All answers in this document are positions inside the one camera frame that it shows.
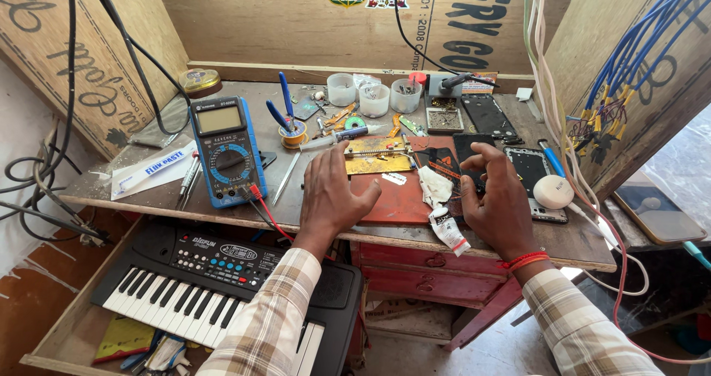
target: small white container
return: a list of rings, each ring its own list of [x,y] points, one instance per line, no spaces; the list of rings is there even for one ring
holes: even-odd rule
[[[353,75],[348,73],[334,73],[326,79],[328,86],[328,101],[335,106],[349,106],[356,101]]]
[[[360,113],[368,117],[380,117],[387,114],[387,103],[390,101],[390,89],[387,86],[361,87],[358,91],[360,97]]]
[[[414,94],[406,95],[400,92],[400,86],[414,87]],[[410,79],[396,80],[390,87],[390,108],[399,113],[411,113],[420,106],[422,84]]]

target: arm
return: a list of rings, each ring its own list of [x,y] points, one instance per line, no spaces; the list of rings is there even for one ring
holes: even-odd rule
[[[486,194],[476,197],[474,181],[461,178],[467,224],[506,262],[537,252],[526,192],[511,161],[488,144],[462,169],[485,170]],[[558,368],[567,375],[662,375],[649,357],[627,340],[549,261],[513,272],[536,317]]]
[[[290,374],[321,259],[336,235],[366,216],[380,197],[377,182],[360,197],[348,194],[346,147],[347,141],[339,143],[308,164],[301,231],[197,376]]]

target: hand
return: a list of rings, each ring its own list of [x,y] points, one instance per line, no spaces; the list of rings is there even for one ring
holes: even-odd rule
[[[377,180],[360,197],[351,194],[343,156],[347,147],[344,140],[316,155],[304,173],[301,231],[293,246],[313,253],[319,261],[336,235],[355,226],[380,197]]]
[[[472,143],[479,153],[467,158],[461,169],[486,173],[486,194],[476,197],[474,181],[461,177],[461,205],[464,220],[506,262],[519,256],[540,251],[533,238],[533,222],[526,190],[518,179],[513,163],[499,150],[485,143]]]

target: multimeter dial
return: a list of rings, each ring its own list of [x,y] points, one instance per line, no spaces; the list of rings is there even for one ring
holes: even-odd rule
[[[210,173],[224,184],[238,184],[247,179],[252,170],[252,157],[237,144],[223,144],[210,154]]]

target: electronic keyboard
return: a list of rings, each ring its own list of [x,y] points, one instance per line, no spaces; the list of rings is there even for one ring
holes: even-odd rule
[[[173,335],[215,348],[237,314],[274,271],[285,250],[223,239],[169,218],[140,232],[94,290],[91,302]],[[292,376],[340,375],[363,278],[324,260]]]

